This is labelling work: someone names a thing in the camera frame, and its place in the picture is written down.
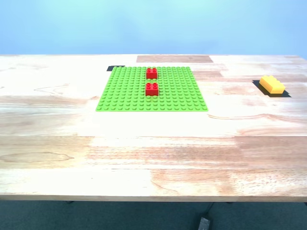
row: yellow lego brick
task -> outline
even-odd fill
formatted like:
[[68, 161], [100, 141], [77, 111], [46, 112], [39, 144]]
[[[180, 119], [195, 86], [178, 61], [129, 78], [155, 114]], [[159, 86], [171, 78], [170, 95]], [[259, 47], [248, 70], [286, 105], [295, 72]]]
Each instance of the yellow lego brick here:
[[285, 86], [273, 76], [265, 75], [259, 83], [271, 94], [281, 94], [285, 90]]

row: light blue background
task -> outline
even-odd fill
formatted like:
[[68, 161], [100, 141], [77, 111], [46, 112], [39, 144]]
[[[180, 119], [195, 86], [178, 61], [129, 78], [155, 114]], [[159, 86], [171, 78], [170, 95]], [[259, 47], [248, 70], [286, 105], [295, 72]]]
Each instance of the light blue background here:
[[0, 54], [285, 54], [307, 0], [0, 0]]

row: lego baseplate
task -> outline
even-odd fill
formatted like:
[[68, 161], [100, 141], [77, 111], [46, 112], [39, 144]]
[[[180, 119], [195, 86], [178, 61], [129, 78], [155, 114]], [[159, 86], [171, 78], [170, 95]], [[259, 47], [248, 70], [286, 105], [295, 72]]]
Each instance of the lego baseplate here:
[[[148, 67], [114, 67], [96, 111], [208, 111], [189, 67], [156, 67], [158, 79], [146, 79]], [[146, 83], [159, 85], [145, 96]]]

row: wood grain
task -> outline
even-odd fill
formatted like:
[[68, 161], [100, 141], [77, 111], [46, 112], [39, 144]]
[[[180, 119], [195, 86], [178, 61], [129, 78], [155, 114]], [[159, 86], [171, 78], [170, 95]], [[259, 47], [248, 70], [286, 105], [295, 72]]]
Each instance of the wood grain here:
[[[157, 62], [190, 66], [209, 112], [95, 112], [109, 65]], [[0, 56], [0, 199], [307, 202], [306, 100], [298, 56]]]
[[212, 63], [208, 55], [143, 55], [138, 56], [137, 62], [192, 62]]

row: red lego brick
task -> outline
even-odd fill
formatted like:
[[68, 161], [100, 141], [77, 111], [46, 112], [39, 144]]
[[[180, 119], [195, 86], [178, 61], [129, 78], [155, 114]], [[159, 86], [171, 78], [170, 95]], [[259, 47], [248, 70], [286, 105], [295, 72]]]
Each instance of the red lego brick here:
[[147, 83], [145, 86], [145, 96], [159, 96], [158, 83]]
[[158, 79], [158, 72], [156, 68], [147, 68], [146, 79]]

